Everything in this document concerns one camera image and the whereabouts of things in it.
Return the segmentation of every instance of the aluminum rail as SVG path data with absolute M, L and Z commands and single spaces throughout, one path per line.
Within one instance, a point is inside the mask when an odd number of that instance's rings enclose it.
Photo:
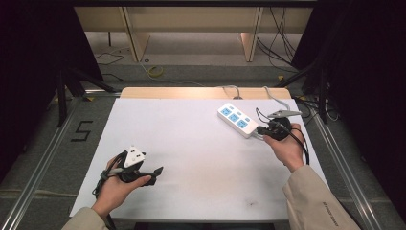
M 21 222 L 21 219 L 23 219 L 24 214 L 34 197 L 36 189 L 38 188 L 42 178 L 44 177 L 50 163 L 52 162 L 57 152 L 60 142 L 62 141 L 63 136 L 66 133 L 67 127 L 69 127 L 69 125 L 71 124 L 72 118 L 74 117 L 75 111 L 80 102 L 81 98 L 74 98 L 71 101 L 70 111 L 65 122 L 56 130 L 56 133 L 51 139 L 50 144 L 46 148 L 43 156 L 36 166 L 33 175 L 31 176 L 24 190 L 21 192 L 21 195 L 9 211 L 6 221 L 2 226 L 2 230 L 16 229 L 18 224 Z
M 313 116 L 315 116 L 316 125 L 322 133 L 323 138 L 326 141 L 327 147 L 331 153 L 331 156 L 340 172 L 343 176 L 343 180 L 349 189 L 350 195 L 354 204 L 356 205 L 358 212 L 361 215 L 362 220 L 369 230 L 383 229 L 379 220 L 370 205 L 367 197 L 365 196 L 360 184 L 358 183 L 354 173 L 350 169 L 350 165 L 347 163 L 343 152 L 338 147 L 337 142 L 334 139 L 328 125 L 325 125 L 320 116 L 315 115 L 314 109 L 311 110 Z

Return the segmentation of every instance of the person's left hand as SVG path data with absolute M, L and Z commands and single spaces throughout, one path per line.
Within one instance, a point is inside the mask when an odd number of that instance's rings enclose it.
M 113 162 L 114 158 L 107 163 L 107 167 Z M 105 219 L 107 215 L 115 208 L 123 204 L 127 196 L 136 188 L 145 185 L 151 179 L 150 175 L 138 178 L 131 183 L 124 183 L 117 175 L 109 177 L 101 187 L 98 199 L 92 206 L 92 209 Z

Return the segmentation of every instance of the cable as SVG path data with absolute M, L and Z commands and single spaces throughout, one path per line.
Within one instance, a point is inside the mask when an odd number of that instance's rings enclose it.
M 338 120 L 338 118 L 340 117 L 340 115 L 337 113 L 337 116 L 335 118 L 332 118 L 327 110 L 327 104 L 328 104 L 328 100 L 326 100 L 326 105 L 325 105 L 326 114 L 328 115 L 329 119 L 331 119 L 331 121 L 336 122 Z
M 317 106 L 317 104 L 313 101 L 307 101 L 307 100 L 303 100 L 301 99 L 301 97 L 293 97 L 293 100 L 295 100 L 295 102 L 297 104 L 304 104 L 306 107 L 308 108 L 315 108 L 315 109 L 319 109 L 319 107 Z
M 111 62 L 109 62 L 109 63 L 98 63 L 99 65 L 109 65 L 109 64 L 112 64 L 112 63 L 117 62 L 117 61 L 119 61 L 119 60 L 121 60 L 121 59 L 124 58 L 124 56 L 117 56 L 117 55 L 112 55 L 112 54 L 109 54 L 109 53 L 102 53 L 101 55 L 96 56 L 95 59 L 100 58 L 100 57 L 103 56 L 103 55 L 110 55 L 110 56 L 113 56 L 113 57 L 118 57 L 118 59 L 113 60 L 113 61 L 111 61 Z
M 220 85 L 220 86 L 216 86 L 216 87 L 221 87 L 221 88 L 226 88 L 226 87 L 229 87 L 229 88 L 234 88 L 236 91 L 237 91 L 237 96 L 236 97 L 233 97 L 233 99 L 242 99 L 240 96 L 239 96 L 239 89 L 238 89 L 238 87 L 237 86 L 235 86 L 235 85 Z
M 273 120 L 269 119 L 268 117 L 266 117 L 265 115 L 263 115 L 263 114 L 260 112 L 260 110 L 259 110 L 258 108 L 256 108 L 256 111 L 257 111 L 257 116 L 258 116 L 258 118 L 259 118 L 260 121 L 262 121 L 263 123 L 266 123 L 266 124 L 272 123 L 272 124 L 275 124 L 275 127 L 280 127 L 280 128 L 282 128 L 285 132 L 287 132 L 287 133 L 302 147 L 302 149 L 303 149 L 303 151 L 304 151 L 305 162 L 306 162 L 307 165 L 309 165 L 309 164 L 310 164 L 310 156 L 309 156 L 309 153 L 308 153 L 307 141 L 306 141 L 306 139 L 305 139 L 304 134 L 299 130 L 299 131 L 301 132 L 302 136 L 304 137 L 305 145 L 301 142 L 301 140 L 299 140 L 299 138 L 298 138 L 297 136 L 295 136 L 295 134 L 293 134 L 289 129 L 287 129 L 287 127 L 285 127 L 284 125 L 282 125 L 282 124 L 279 123 L 279 122 L 274 122 Z M 259 115 L 261 115 L 261 116 L 263 116 L 264 118 L 266 118 L 269 122 L 264 122 L 264 121 L 260 118 Z
M 304 126 L 307 127 L 307 125 L 313 120 L 313 118 L 314 118 L 317 114 L 319 114 L 319 112 L 315 112 L 315 113 L 313 114 L 313 116 L 311 116 L 311 118 L 304 124 Z
M 117 50 L 110 51 L 108 54 L 112 55 L 113 53 L 116 53 L 116 52 L 118 52 L 118 51 L 125 50 L 125 49 L 129 49 L 129 47 L 119 48 L 119 49 L 117 49 Z
M 293 100 L 295 100 L 295 103 L 298 105 L 298 107 L 299 107 L 299 105 L 302 105 L 302 106 L 304 106 L 304 107 L 307 109 L 307 115 L 304 115 L 304 114 L 302 113 L 301 117 L 302 117 L 302 118 L 308 118 L 308 117 L 310 117 L 311 111 L 310 111 L 310 108 L 308 107 L 308 105 L 307 105 L 306 103 L 300 103 L 300 101 L 297 101 L 296 98 L 293 98 Z
M 113 169 L 113 166 L 120 162 L 123 159 L 123 156 L 127 154 L 127 151 L 123 151 L 122 153 L 118 154 L 114 160 L 110 163 L 110 165 L 107 167 L 106 170 L 102 171 L 101 173 L 101 179 L 99 180 L 96 188 L 93 190 L 92 194 L 96 197 L 96 199 L 98 199 L 100 191 L 102 190 L 102 186 L 104 184 L 104 182 L 112 176 L 112 172 L 116 172 L 116 169 Z M 111 218 L 110 214 L 107 215 L 107 222 L 108 222 L 108 229 L 112 229 L 115 230 L 116 229 L 116 225 L 114 224 L 113 218 Z
M 287 104 L 287 103 L 285 103 L 285 102 L 283 102 L 283 101 L 281 101 L 281 100 L 279 100 L 279 99 L 277 99 L 277 98 L 274 98 L 274 97 L 272 96 L 271 92 L 269 91 L 269 88 L 268 88 L 267 86 L 263 86 L 262 88 L 265 88 L 266 93 L 268 94 L 268 96 L 269 96 L 271 99 L 274 99 L 274 100 L 277 101 L 278 103 L 282 104 L 283 106 L 286 107 L 286 109 L 287 109 L 288 111 L 290 111 L 290 106 L 289 106 L 289 104 Z
M 283 57 L 281 57 L 280 55 L 278 55 L 277 53 L 275 53 L 274 51 L 271 50 L 275 39 L 276 39 L 276 38 L 274 38 L 274 40 L 272 41 L 272 44 L 271 44 L 271 46 L 270 46 L 269 48 L 268 48 L 259 38 L 257 38 L 257 40 L 258 40 L 258 42 L 259 42 L 259 43 L 257 43 L 257 45 L 258 45 L 258 47 L 259 47 L 266 55 L 268 55 L 269 63 L 271 63 L 271 65 L 272 65 L 273 67 L 275 67 L 275 68 L 277 68 L 277 69 L 279 69 L 279 70 L 285 71 L 285 72 L 289 72 L 289 73 L 294 73 L 294 74 L 298 73 L 297 71 L 291 71 L 291 70 L 282 69 L 281 67 L 276 66 L 276 65 L 272 62 L 271 58 L 276 59 L 276 60 L 283 61 L 283 62 L 285 62 L 286 64 L 288 64 L 289 66 L 293 67 L 292 64 L 291 64 L 289 61 L 287 61 L 286 59 L 284 59 Z
M 272 17 L 274 19 L 275 25 L 278 29 L 277 35 L 281 35 L 282 41 L 283 41 L 283 46 L 284 49 L 286 51 L 286 55 L 288 56 L 288 58 L 290 59 L 289 54 L 293 57 L 292 51 L 290 49 L 293 49 L 292 45 L 290 44 L 289 40 L 286 37 L 286 34 L 284 32 L 284 26 L 285 26 L 285 17 L 284 14 L 286 12 L 286 8 L 281 8 L 281 22 L 280 22 L 280 26 L 278 26 L 278 22 L 277 19 L 275 18 L 274 13 L 272 12 L 272 8 L 269 8 L 269 11 L 271 11 Z
M 114 78 L 118 79 L 119 81 L 124 81 L 123 79 L 120 79 L 119 77 L 115 76 L 114 74 L 103 74 L 103 75 L 113 76 Z
M 141 67 L 143 67 L 143 69 L 146 71 L 147 76 L 148 76 L 151 80 L 153 80 L 153 81 L 162 81 L 162 82 L 179 83 L 179 84 L 192 83 L 192 84 L 197 84 L 197 85 L 202 86 L 202 87 L 206 87 L 206 85 L 201 84 L 201 83 L 198 83 L 198 82 L 194 82 L 194 81 L 159 80 L 159 79 L 152 78 L 151 75 L 149 74 L 148 70 L 146 69 L 146 67 L 145 67 L 141 62 L 139 62 L 139 64 L 140 64 Z

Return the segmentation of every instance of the black cable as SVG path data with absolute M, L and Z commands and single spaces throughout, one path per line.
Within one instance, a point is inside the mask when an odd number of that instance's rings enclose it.
M 311 122 L 311 120 L 313 120 L 313 118 L 319 114 L 319 112 L 315 112 L 313 116 L 311 116 L 311 118 L 304 124 L 305 127 L 307 127 L 307 125 Z
M 110 165 L 107 167 L 106 170 L 101 172 L 101 179 L 99 180 L 96 188 L 93 190 L 92 194 L 98 199 L 100 191 L 102 190 L 102 186 L 104 185 L 104 182 L 110 177 L 110 171 L 113 168 L 113 166 L 120 162 L 123 159 L 123 156 L 127 154 L 126 151 L 123 151 L 122 153 L 118 154 L 114 160 L 110 163 Z M 107 215 L 107 222 L 108 222 L 108 229 L 111 230 L 116 230 L 116 225 L 114 224 L 113 218 L 111 218 L 110 214 Z
M 289 58 L 289 60 L 291 60 L 291 59 L 290 59 L 290 55 L 291 55 L 292 57 L 293 57 L 293 55 L 291 54 L 291 51 L 290 51 L 289 47 L 287 46 L 287 44 L 289 44 L 290 47 L 292 47 L 292 46 L 290 45 L 290 42 L 288 41 L 288 39 L 287 39 L 287 37 L 286 37 L 286 35 L 285 35 L 285 33 L 284 33 L 284 23 L 285 23 L 284 14 L 285 14 L 285 8 L 282 8 L 282 9 L 281 9 L 281 22 L 280 22 L 280 25 L 279 25 L 279 26 L 278 26 L 277 19 L 275 18 L 275 14 L 272 12 L 272 8 L 269 8 L 269 11 L 271 11 L 272 17 L 273 17 L 274 22 L 275 22 L 275 26 L 276 26 L 277 29 L 278 29 L 278 32 L 277 32 L 275 38 L 276 38 L 278 35 L 281 35 L 281 38 L 282 38 L 282 41 L 283 41 L 284 50 L 286 51 L 286 55 L 287 55 L 287 57 Z
M 299 130 L 299 131 L 301 132 L 302 136 L 304 137 L 305 145 L 301 142 L 301 140 L 299 140 L 299 138 L 298 138 L 297 136 L 295 136 L 295 134 L 293 134 L 289 129 L 287 129 L 287 127 L 285 127 L 285 126 L 282 125 L 281 123 L 277 123 L 277 122 L 274 122 L 273 120 L 269 119 L 268 117 L 266 117 L 265 115 L 263 115 L 263 113 L 260 112 L 260 110 L 259 110 L 258 108 L 256 108 L 256 111 L 257 111 L 257 116 L 258 116 L 258 118 L 259 118 L 260 121 L 262 121 L 263 123 L 266 123 L 266 124 L 267 124 L 267 122 L 264 122 L 264 121 L 260 118 L 259 115 L 261 115 L 261 116 L 263 116 L 264 118 L 266 118 L 270 123 L 275 124 L 276 127 L 281 127 L 281 128 L 282 128 L 285 132 L 287 132 L 293 139 L 295 139 L 295 141 L 296 141 L 296 142 L 302 147 L 302 149 L 304 150 L 305 163 L 306 163 L 307 165 L 309 165 L 309 164 L 310 164 L 310 156 L 309 156 L 309 154 L 308 154 L 307 141 L 306 141 L 306 139 L 305 139 L 304 134 Z
M 289 72 L 289 73 L 294 73 L 294 74 L 298 73 L 297 71 L 286 70 L 286 69 L 282 69 L 281 67 L 276 66 L 276 65 L 272 62 L 271 58 L 276 59 L 276 60 L 281 60 L 281 61 L 287 63 L 288 65 L 290 65 L 291 67 L 293 67 L 292 64 L 291 64 L 289 61 L 285 60 L 283 57 L 279 56 L 277 53 L 275 53 L 274 51 L 272 51 L 270 48 L 266 47 L 265 44 L 263 44 L 263 42 L 262 42 L 259 38 L 257 38 L 257 40 L 259 41 L 259 43 L 257 43 L 258 47 L 259 47 L 266 55 L 268 55 L 269 63 L 271 63 L 271 65 L 272 65 L 273 67 L 275 67 L 275 68 L 277 68 L 277 69 L 279 69 L 279 70 L 285 71 L 285 72 Z
M 302 118 L 310 117 L 310 115 L 311 115 L 310 107 L 306 103 L 300 103 L 300 101 L 297 101 L 295 98 L 293 98 L 293 99 L 295 100 L 296 104 L 301 104 L 307 109 L 307 115 L 304 115 L 302 112 L 302 115 L 301 115 Z
M 115 76 L 114 74 L 103 74 L 103 75 L 113 76 L 114 78 L 118 79 L 119 81 L 124 81 L 123 79 L 120 79 L 119 77 Z
M 316 104 L 315 102 L 306 101 L 306 100 L 303 100 L 303 99 L 301 99 L 299 97 L 294 97 L 293 99 L 295 100 L 295 102 L 297 104 L 304 104 L 307 107 L 311 107 L 311 108 L 314 108 L 314 109 L 319 109 L 319 107 L 317 105 L 314 105 L 314 104 Z
M 282 37 L 283 37 L 283 43 L 285 45 L 285 49 L 287 49 L 290 53 L 290 56 L 294 56 L 292 54 L 292 50 L 296 52 L 295 48 L 290 44 L 289 39 L 287 38 L 287 34 L 285 32 L 285 27 L 286 27 L 286 20 L 285 20 L 285 13 L 286 13 L 286 8 L 282 8 Z
M 124 56 L 112 55 L 112 54 L 109 54 L 109 53 L 102 53 L 101 55 L 96 56 L 95 59 L 100 58 L 100 57 L 103 56 L 103 55 L 110 55 L 110 56 L 113 56 L 113 57 L 118 57 L 118 59 L 113 60 L 113 61 L 111 61 L 111 62 L 109 62 L 109 63 L 98 63 L 99 65 L 109 65 L 109 64 L 112 64 L 112 63 L 117 62 L 117 61 L 119 61 L 119 60 L 121 60 L 121 59 L 124 58 Z
M 287 132 L 291 137 L 293 137 L 293 139 L 295 139 L 295 141 L 302 147 L 302 149 L 304 150 L 304 156 L 305 156 L 305 163 L 307 165 L 310 164 L 310 156 L 308 154 L 307 148 L 305 147 L 305 145 L 301 142 L 301 140 L 299 140 L 299 138 L 297 136 L 295 136 L 295 134 L 293 134 L 289 129 L 287 129 L 284 125 L 280 124 L 280 123 L 276 123 L 277 127 L 281 127 L 285 132 Z

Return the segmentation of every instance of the gray carpet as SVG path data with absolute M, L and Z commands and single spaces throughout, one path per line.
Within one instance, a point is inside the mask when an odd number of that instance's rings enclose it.
M 280 70 L 266 66 L 238 67 L 238 66 L 163 66 L 164 75 L 158 78 L 162 81 L 151 80 L 147 77 L 144 69 L 139 65 L 101 65 L 104 74 L 114 74 L 124 81 L 118 81 L 111 76 L 105 76 L 106 83 L 116 87 L 128 86 L 196 86 L 195 83 L 173 83 L 167 81 L 193 81 L 206 86 L 236 85 L 239 87 L 272 86 L 278 82 L 277 75 Z M 86 88 L 95 88 L 84 82 Z M 292 95 L 301 95 L 302 80 L 289 85 Z M 98 145 L 102 131 L 107 122 L 109 112 L 114 103 L 114 97 L 96 97 L 91 102 L 83 101 L 73 117 L 56 155 L 49 166 L 39 190 L 51 191 L 57 195 L 38 194 L 32 200 L 18 229 L 60 229 L 69 219 L 69 212 L 75 202 L 75 195 L 87 173 Z M 306 113 L 306 107 L 299 105 Z M 76 133 L 77 127 L 82 121 L 92 123 L 82 124 L 82 129 L 90 130 L 86 141 L 72 142 L 73 139 L 84 138 L 83 133 Z M 328 185 L 333 193 L 347 207 L 351 214 L 364 227 L 365 225 L 355 207 L 348 189 L 332 160 L 331 154 L 325 141 L 320 135 L 315 121 L 304 118 L 311 142 L 316 150 L 319 161 L 326 175 Z M 7 212 L 18 197 L 18 191 L 23 189 L 31 173 L 34 171 L 42 153 L 48 146 L 49 141 L 56 132 L 57 104 L 51 102 L 50 109 L 44 111 L 43 120 L 31 139 L 27 152 L 20 155 L 13 165 L 10 173 L 0 185 L 0 221 L 3 222 Z M 345 154 L 351 169 L 356 174 L 362 190 L 377 213 L 383 229 L 398 230 L 406 229 L 405 224 L 398 216 L 390 200 L 377 183 L 371 173 L 368 164 L 361 160 L 356 144 L 341 120 L 328 121 L 336 141 Z M 119 229 L 132 229 L 134 223 L 117 221 Z M 277 230 L 289 229 L 288 223 L 275 224 Z

